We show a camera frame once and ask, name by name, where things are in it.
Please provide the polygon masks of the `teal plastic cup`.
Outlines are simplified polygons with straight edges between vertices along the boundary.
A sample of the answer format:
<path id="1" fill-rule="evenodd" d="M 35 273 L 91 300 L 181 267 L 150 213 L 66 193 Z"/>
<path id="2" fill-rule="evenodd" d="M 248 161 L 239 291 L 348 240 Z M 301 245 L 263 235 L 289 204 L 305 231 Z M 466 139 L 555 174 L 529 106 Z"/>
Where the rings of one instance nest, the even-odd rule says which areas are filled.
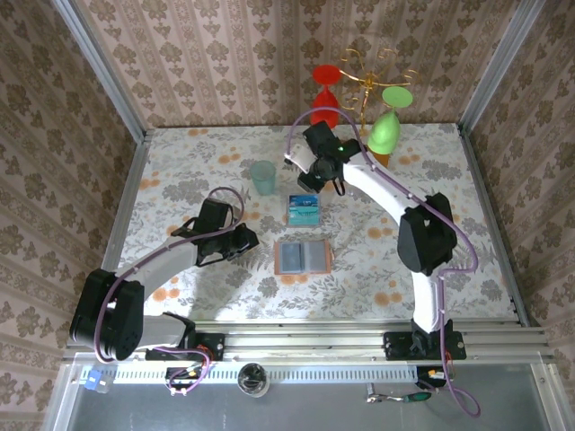
<path id="1" fill-rule="evenodd" d="M 275 191 L 276 168 L 270 161 L 257 161 L 250 168 L 252 182 L 262 196 L 272 195 Z"/>

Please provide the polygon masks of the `green plastic wine glass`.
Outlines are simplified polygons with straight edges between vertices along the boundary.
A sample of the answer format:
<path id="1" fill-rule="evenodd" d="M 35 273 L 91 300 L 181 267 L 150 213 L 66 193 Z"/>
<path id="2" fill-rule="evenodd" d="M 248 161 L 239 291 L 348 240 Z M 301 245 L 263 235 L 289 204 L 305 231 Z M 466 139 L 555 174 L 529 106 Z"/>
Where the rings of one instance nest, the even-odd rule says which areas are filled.
<path id="1" fill-rule="evenodd" d="M 406 87 L 390 86 L 382 91 L 382 99 L 390 110 L 373 124 L 367 147 L 374 154 L 387 155 L 394 151 L 401 134 L 397 111 L 409 107 L 413 96 Z"/>

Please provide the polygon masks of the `floral tablecloth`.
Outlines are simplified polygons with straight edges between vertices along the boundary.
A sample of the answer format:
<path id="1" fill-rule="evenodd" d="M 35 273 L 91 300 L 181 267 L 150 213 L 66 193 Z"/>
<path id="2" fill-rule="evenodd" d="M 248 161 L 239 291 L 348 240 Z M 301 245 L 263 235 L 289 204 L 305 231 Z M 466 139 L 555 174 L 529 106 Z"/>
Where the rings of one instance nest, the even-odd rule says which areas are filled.
<path id="1" fill-rule="evenodd" d="M 139 184 L 121 262 L 129 263 L 164 242 L 195 216 L 208 194 L 245 204 L 244 221 L 260 244 L 242 257 L 172 277 L 147 300 L 145 312 L 173 312 L 195 321 L 408 320 L 414 310 L 409 270 L 396 252 L 398 228 L 372 199 L 332 185 L 320 195 L 321 223 L 287 224 L 288 196 L 299 192 L 298 170 L 286 165 L 287 146 L 301 143 L 287 127 L 176 128 L 155 132 Z M 276 168 L 275 191 L 260 195 L 250 175 L 257 161 Z M 455 223 L 473 242 L 479 267 L 453 274 L 446 284 L 453 319 L 514 321 L 500 264 L 456 126 L 405 125 L 390 171 L 421 197 L 442 193 Z M 274 273 L 276 242 L 326 240 L 332 271 L 321 275 Z"/>

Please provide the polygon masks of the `red plastic wine glass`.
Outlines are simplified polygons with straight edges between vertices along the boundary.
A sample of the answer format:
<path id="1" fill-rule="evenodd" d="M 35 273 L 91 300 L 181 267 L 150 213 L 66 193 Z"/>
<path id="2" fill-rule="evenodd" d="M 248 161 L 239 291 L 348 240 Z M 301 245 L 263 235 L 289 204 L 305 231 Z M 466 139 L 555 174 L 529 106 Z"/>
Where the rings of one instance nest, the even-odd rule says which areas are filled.
<path id="1" fill-rule="evenodd" d="M 312 125 L 325 121 L 329 128 L 335 128 L 339 122 L 339 114 L 330 108 L 338 109 L 339 103 L 330 90 L 341 79 L 341 71 L 337 66 L 321 65 L 313 71 L 313 79 L 322 86 L 322 90 L 317 94 L 312 104 L 313 108 L 319 110 L 311 114 Z"/>

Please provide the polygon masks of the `grey metal shelf panel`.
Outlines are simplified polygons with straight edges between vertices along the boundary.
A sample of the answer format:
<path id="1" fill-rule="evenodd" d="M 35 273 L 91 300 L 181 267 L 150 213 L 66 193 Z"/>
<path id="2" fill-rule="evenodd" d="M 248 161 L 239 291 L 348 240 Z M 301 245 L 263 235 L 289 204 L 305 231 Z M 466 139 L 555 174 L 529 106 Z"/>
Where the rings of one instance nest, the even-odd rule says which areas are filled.
<path id="1" fill-rule="evenodd" d="M 453 397 L 367 403 L 367 392 L 403 397 L 416 383 L 272 383 L 254 399 L 237 385 L 238 363 L 213 365 L 185 395 L 163 384 L 115 384 L 87 391 L 75 378 L 80 355 L 63 365 L 41 431 L 575 431 L 558 368 L 459 364 Z"/>

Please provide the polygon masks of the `blue and white adapter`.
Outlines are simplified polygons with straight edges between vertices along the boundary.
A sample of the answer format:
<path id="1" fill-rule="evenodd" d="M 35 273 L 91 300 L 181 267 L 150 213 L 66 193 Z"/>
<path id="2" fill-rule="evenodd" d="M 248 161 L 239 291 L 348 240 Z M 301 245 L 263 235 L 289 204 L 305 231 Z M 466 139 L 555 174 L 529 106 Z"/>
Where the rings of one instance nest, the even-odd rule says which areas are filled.
<path id="1" fill-rule="evenodd" d="M 102 370 L 91 369 L 88 372 L 84 387 L 87 391 L 107 393 L 113 384 L 113 379 Z"/>

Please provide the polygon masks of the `aluminium table side rail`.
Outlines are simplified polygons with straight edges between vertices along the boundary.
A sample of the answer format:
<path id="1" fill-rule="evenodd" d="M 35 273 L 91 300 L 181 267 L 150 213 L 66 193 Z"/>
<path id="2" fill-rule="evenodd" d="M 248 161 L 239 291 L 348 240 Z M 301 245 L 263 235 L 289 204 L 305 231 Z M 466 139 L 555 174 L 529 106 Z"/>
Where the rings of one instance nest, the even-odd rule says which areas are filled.
<path id="1" fill-rule="evenodd" d="M 148 131 L 137 146 L 120 199 L 118 213 L 102 264 L 84 281 L 69 335 L 106 362 L 123 360 L 137 347 L 143 334 L 144 287 L 120 276 L 121 252 L 154 133 Z"/>
<path id="2" fill-rule="evenodd" d="M 506 283 L 510 301 L 513 303 L 515 309 L 515 314 L 517 315 L 517 321 L 523 327 L 537 328 L 539 327 L 539 324 L 529 316 L 525 302 L 522 298 L 522 294 L 518 287 L 518 282 L 515 278 L 512 263 L 507 253 L 505 243 L 503 241 L 503 236 L 497 223 L 496 214 L 493 209 L 493 205 L 491 204 L 490 196 L 482 176 L 480 165 L 475 156 L 470 137 L 464 130 L 463 126 L 456 124 L 456 128 L 462 142 L 462 147 L 468 162 L 469 170 L 473 177 L 473 182 L 482 207 L 487 228 L 492 239 L 493 249 L 500 264 L 501 274 L 504 282 Z"/>

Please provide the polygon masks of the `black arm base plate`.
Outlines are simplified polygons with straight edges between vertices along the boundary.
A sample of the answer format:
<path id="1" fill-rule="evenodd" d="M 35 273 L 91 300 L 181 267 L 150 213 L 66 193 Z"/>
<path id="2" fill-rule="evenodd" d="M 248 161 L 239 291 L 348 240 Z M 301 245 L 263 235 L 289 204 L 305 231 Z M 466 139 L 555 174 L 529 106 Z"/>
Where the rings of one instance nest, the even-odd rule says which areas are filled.
<path id="1" fill-rule="evenodd" d="M 182 353 L 182 350 L 202 350 L 211 361 L 221 361 L 224 356 L 226 337 L 222 333 L 191 332 L 173 347 L 177 353 L 166 353 L 157 348 L 148 349 L 145 354 L 147 361 L 192 361 L 205 359 L 197 353 Z"/>
<path id="2" fill-rule="evenodd" d="M 467 358 L 463 335 L 458 331 L 447 330 L 445 335 L 445 350 L 454 360 Z M 385 356 L 390 361 L 401 360 L 439 360 L 440 334 L 419 331 L 390 331 L 383 337 Z"/>

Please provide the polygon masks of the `aluminium frame post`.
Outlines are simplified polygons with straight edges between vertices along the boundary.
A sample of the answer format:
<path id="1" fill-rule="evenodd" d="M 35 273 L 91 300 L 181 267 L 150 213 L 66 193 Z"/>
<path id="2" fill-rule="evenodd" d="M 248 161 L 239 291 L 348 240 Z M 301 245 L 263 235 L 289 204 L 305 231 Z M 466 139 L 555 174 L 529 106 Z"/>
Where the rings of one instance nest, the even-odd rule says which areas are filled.
<path id="1" fill-rule="evenodd" d="M 480 120 L 536 18 L 542 12 L 544 3 L 545 0 L 520 0 L 517 10 L 458 122 L 462 132 L 469 134 Z"/>
<path id="2" fill-rule="evenodd" d="M 132 107 L 127 93 L 113 71 L 89 23 L 83 17 L 75 0 L 52 0 L 66 26 L 74 36 L 82 54 L 88 61 L 102 88 L 110 98 L 124 125 L 137 145 L 146 138 L 146 128 Z"/>

